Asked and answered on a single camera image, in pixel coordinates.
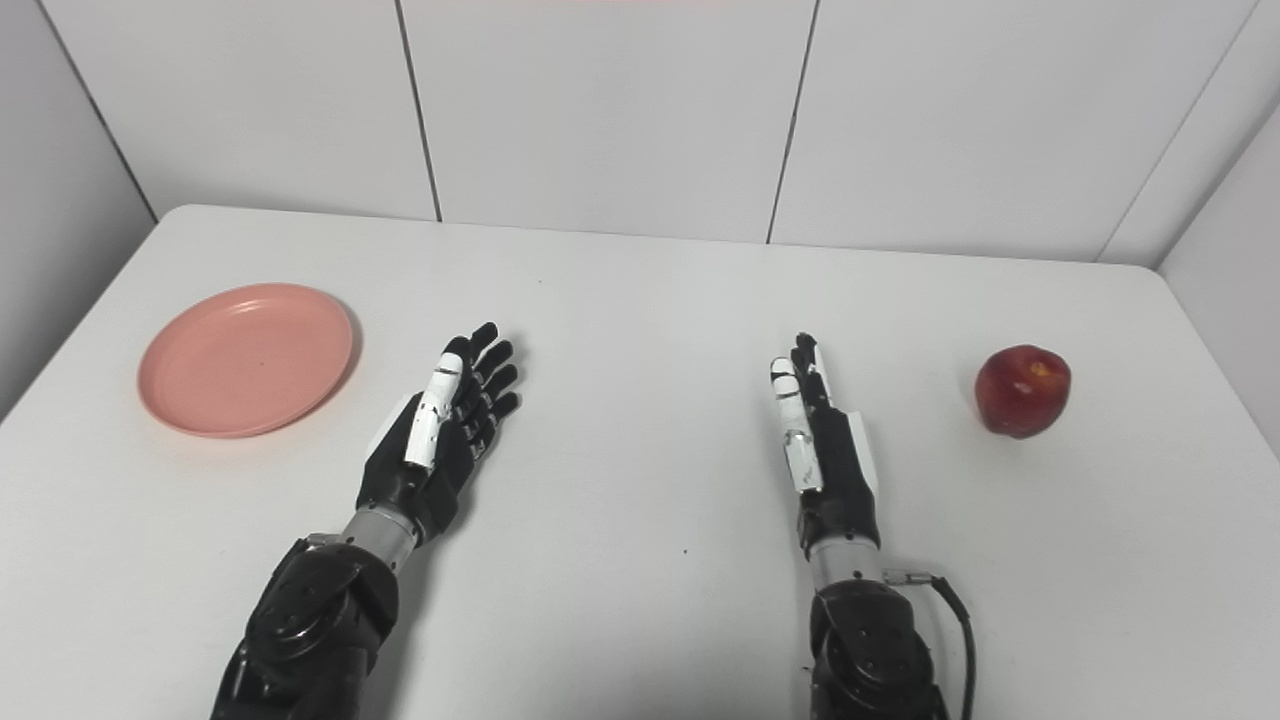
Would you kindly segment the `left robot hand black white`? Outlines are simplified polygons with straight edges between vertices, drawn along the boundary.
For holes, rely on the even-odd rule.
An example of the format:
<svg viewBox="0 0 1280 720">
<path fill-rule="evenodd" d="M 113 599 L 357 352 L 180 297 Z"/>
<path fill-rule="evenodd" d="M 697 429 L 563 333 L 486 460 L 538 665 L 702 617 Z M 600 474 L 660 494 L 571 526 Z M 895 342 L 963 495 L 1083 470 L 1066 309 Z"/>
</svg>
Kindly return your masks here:
<svg viewBox="0 0 1280 720">
<path fill-rule="evenodd" d="M 404 401 L 369 455 L 357 509 L 403 518 L 417 544 L 444 533 L 502 423 L 520 406 L 513 356 L 493 322 L 451 340 L 426 387 Z"/>
</svg>

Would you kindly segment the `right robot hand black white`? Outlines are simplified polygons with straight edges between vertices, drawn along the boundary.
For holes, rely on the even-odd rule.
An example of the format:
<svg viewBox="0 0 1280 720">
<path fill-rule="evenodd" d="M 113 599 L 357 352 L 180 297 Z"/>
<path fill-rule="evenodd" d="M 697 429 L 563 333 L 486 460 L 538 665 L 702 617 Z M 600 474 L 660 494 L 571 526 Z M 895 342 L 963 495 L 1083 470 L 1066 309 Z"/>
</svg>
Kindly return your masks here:
<svg viewBox="0 0 1280 720">
<path fill-rule="evenodd" d="M 801 551 L 809 557 L 832 538 L 863 538 L 879 548 L 878 479 L 865 448 L 865 425 L 832 400 L 817 338 L 797 333 L 788 355 L 771 363 L 769 374 L 783 456 L 799 496 Z"/>
</svg>

